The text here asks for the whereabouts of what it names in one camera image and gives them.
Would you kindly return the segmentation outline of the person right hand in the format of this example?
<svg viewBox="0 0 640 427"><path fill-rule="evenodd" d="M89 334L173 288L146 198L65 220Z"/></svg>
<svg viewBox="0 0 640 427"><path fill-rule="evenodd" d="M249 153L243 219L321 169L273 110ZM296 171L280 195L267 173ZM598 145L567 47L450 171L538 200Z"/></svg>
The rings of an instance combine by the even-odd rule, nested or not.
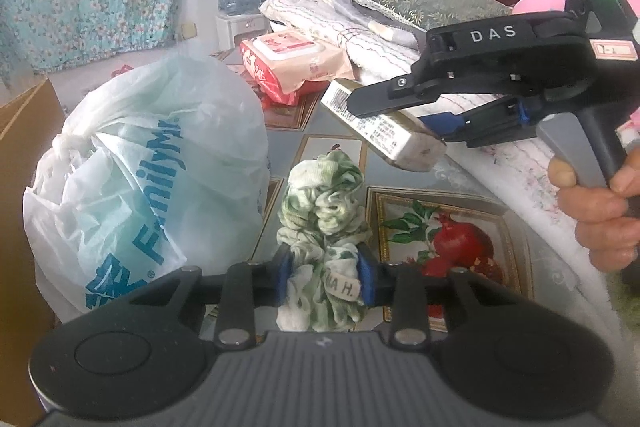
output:
<svg viewBox="0 0 640 427"><path fill-rule="evenodd" d="M548 166L550 183L558 190L562 213L576 220L576 241L589 251L591 264L601 272L620 271L637 258L640 225L627 215L628 204L639 195L639 150L632 150L610 187L588 188L577 183L567 162L553 157Z"/></svg>

